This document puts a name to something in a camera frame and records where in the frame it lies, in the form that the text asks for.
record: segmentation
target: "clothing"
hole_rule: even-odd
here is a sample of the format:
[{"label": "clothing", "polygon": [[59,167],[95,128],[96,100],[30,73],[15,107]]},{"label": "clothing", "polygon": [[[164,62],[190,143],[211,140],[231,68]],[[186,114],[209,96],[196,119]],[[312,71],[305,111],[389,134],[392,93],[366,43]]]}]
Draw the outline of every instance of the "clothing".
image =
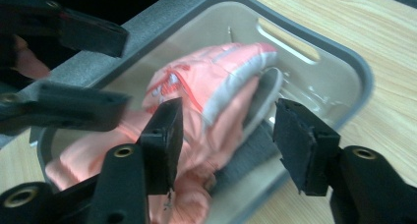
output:
[{"label": "clothing", "polygon": [[[214,173],[241,144],[260,74],[276,62],[276,50],[265,43],[211,46],[175,60],[154,74],[143,110],[127,112],[111,132],[77,140],[46,166],[46,174],[64,190],[99,173],[108,149],[135,142],[161,102],[182,97],[184,140],[175,193],[172,200],[149,196],[149,216],[152,223],[203,223]],[[169,201],[172,208],[166,208]]]}]

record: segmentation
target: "pink garment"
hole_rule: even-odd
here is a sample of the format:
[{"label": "pink garment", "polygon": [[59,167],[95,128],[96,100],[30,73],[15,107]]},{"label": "pink garment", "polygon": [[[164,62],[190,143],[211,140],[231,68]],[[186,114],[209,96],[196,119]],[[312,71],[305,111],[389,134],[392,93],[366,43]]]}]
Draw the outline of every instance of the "pink garment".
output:
[{"label": "pink garment", "polygon": [[182,97],[184,141],[175,193],[172,200],[149,196],[149,215],[152,223],[203,223],[209,213],[213,174],[241,143],[259,74],[276,60],[276,50],[268,44],[230,43],[173,61],[154,74],[144,111],[127,112],[111,132],[77,140],[46,166],[46,174],[65,190],[99,173],[108,149],[135,142],[161,102]]}]

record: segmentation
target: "pink jacket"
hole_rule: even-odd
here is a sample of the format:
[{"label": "pink jacket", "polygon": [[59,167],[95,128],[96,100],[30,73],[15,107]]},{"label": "pink jacket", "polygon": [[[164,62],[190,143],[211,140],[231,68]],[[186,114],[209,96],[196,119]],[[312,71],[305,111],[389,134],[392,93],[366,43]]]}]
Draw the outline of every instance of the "pink jacket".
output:
[{"label": "pink jacket", "polygon": [[126,112],[113,131],[77,140],[46,166],[46,174],[65,190],[99,173],[108,149],[135,142],[161,102],[183,97],[184,141],[175,193],[171,200],[149,196],[149,215],[152,223],[203,223],[213,174],[242,142],[259,74],[276,62],[276,50],[265,43],[211,46],[175,60],[154,74],[144,110]]}]

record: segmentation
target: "wood grain surface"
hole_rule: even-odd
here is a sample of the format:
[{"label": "wood grain surface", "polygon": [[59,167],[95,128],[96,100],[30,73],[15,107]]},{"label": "wood grain surface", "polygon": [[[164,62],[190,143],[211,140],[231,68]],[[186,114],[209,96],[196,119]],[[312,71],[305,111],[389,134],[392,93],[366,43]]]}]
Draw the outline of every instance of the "wood grain surface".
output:
[{"label": "wood grain surface", "polygon": [[[370,147],[417,186],[417,10],[392,0],[258,0],[290,20],[359,53],[375,88],[340,131],[343,146]],[[42,175],[29,133],[0,150],[0,192]],[[279,189],[248,223],[332,223],[328,197]]]}]

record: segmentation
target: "wooden table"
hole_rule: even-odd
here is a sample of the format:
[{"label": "wooden table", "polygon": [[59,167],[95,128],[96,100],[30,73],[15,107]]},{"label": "wooden table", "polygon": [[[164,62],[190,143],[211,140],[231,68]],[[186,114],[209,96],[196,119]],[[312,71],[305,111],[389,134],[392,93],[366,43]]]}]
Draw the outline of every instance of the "wooden table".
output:
[{"label": "wooden table", "polygon": [[[340,131],[343,146],[368,146],[417,186],[417,10],[391,0],[258,0],[294,22],[358,52],[375,90]],[[41,181],[29,133],[0,151],[0,192]],[[328,197],[299,196],[288,182],[248,223],[331,223]]]}]

